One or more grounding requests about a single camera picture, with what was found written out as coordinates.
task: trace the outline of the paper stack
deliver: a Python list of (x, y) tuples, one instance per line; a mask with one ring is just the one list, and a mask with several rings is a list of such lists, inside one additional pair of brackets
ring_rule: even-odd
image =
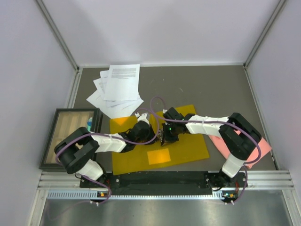
[(143, 103), (139, 96), (140, 65), (111, 65), (94, 80), (97, 88), (87, 101), (111, 119), (130, 116)]

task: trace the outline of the metal floor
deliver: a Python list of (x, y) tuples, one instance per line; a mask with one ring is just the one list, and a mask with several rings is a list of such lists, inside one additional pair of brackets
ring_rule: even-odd
[[(78, 200), (47, 200), (55, 218)], [(292, 226), (281, 191), (247, 191), (234, 206), (220, 200), (111, 200), (82, 203), (40, 226)]]

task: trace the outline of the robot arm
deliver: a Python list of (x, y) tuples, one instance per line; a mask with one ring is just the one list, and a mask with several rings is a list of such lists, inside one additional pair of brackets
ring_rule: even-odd
[[(55, 147), (55, 153), (58, 154), (62, 148), (73, 140), (85, 134), (92, 134), (78, 140), (73, 145), (65, 149), (58, 159), (64, 166), (68, 174), (79, 173), (92, 180), (98, 180), (103, 175), (101, 166), (91, 158), (99, 152), (117, 152), (125, 153), (133, 150), (134, 144), (126, 143), (116, 137), (129, 140), (136, 143), (142, 143), (151, 140), (155, 133), (148, 121), (148, 114), (136, 114), (137, 123), (132, 129), (116, 134), (105, 134), (106, 136), (93, 136), (85, 127), (78, 128), (66, 139)], [(153, 144), (158, 139), (154, 139), (149, 144)]]
[(237, 175), (256, 146), (247, 136), (242, 133), (237, 134), (235, 130), (228, 125), (205, 122), (219, 121), (231, 123), (244, 130), (257, 143), (261, 140), (261, 134), (238, 113), (233, 113), (229, 117), (222, 118), (202, 117), (193, 114), (188, 114), (184, 117), (174, 108), (170, 108), (168, 111), (163, 111), (163, 116), (170, 120), (185, 120), (191, 122), (181, 123), (167, 121), (163, 124), (164, 131), (161, 144), (178, 140), (178, 134), (180, 133), (206, 134), (221, 137), (230, 150), (230, 155), (224, 163), (221, 173), (224, 173), (225, 176), (229, 178), (234, 178)]
[[(170, 108), (169, 110), (163, 111), (163, 116), (166, 122), (162, 124), (163, 129), (159, 134), (161, 145), (179, 140), (178, 135), (181, 133), (214, 135), (224, 140), (230, 150), (230, 155), (220, 170), (219, 178), (226, 183), (237, 175), (255, 149), (255, 144), (243, 133), (237, 134), (235, 130), (228, 125), (205, 122), (222, 121), (231, 123), (243, 129), (257, 143), (261, 140), (260, 133), (238, 113), (233, 113), (229, 117), (222, 118), (202, 117), (195, 114), (187, 114), (184, 117), (174, 108)], [(106, 136), (93, 136), (92, 133), (90, 136), (86, 136), (66, 148), (65, 151), (59, 155), (58, 159), (65, 167), (67, 173), (73, 174), (78, 172), (92, 180), (99, 180), (104, 172), (101, 166), (92, 160), (95, 153), (108, 151), (124, 153), (133, 150), (135, 147), (134, 144), (126, 143), (124, 140), (113, 137), (119, 137), (136, 143), (151, 140), (155, 136), (155, 133), (148, 121), (148, 114), (136, 114), (136, 117), (138, 122), (132, 129), (116, 134), (106, 134)], [(188, 122), (183, 123), (168, 120), (184, 120)], [(82, 127), (77, 129), (55, 147), (55, 153), (58, 154), (67, 144), (85, 134), (90, 134), (86, 128)]]

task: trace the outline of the pink paper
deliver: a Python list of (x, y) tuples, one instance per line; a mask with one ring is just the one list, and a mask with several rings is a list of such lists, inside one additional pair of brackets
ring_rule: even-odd
[[(229, 157), (229, 155), (230, 155), (230, 151), (229, 151), (228, 147), (226, 146), (224, 140), (222, 138), (220, 138), (220, 137), (216, 137), (216, 136), (212, 136), (212, 135), (210, 135), (209, 137), (212, 140), (212, 142), (214, 143), (214, 145), (217, 147), (217, 149), (220, 151), (220, 153), (222, 153), (222, 155), (227, 159)], [(267, 153), (269, 153), (272, 150), (272, 147), (267, 143), (267, 141), (264, 138), (262, 138), (260, 140), (260, 142), (258, 143), (258, 145), (259, 145), (259, 147), (261, 149), (261, 158), (263, 156), (265, 156)], [(249, 156), (249, 158), (247, 159), (247, 161), (252, 161), (252, 160), (256, 159), (257, 156), (258, 156), (258, 149), (255, 148), (252, 151), (252, 153)], [(257, 162), (254, 162), (252, 164), (247, 164), (246, 166), (250, 169)]]

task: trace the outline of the white wall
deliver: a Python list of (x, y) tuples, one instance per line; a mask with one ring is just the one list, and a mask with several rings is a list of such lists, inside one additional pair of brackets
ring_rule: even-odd
[(301, 198), (301, 1), (289, 0), (249, 72), (271, 144)]
[(278, 0), (44, 0), (77, 63), (244, 63)]
[(0, 225), (23, 226), (74, 71), (33, 0), (2, 0), (0, 21)]

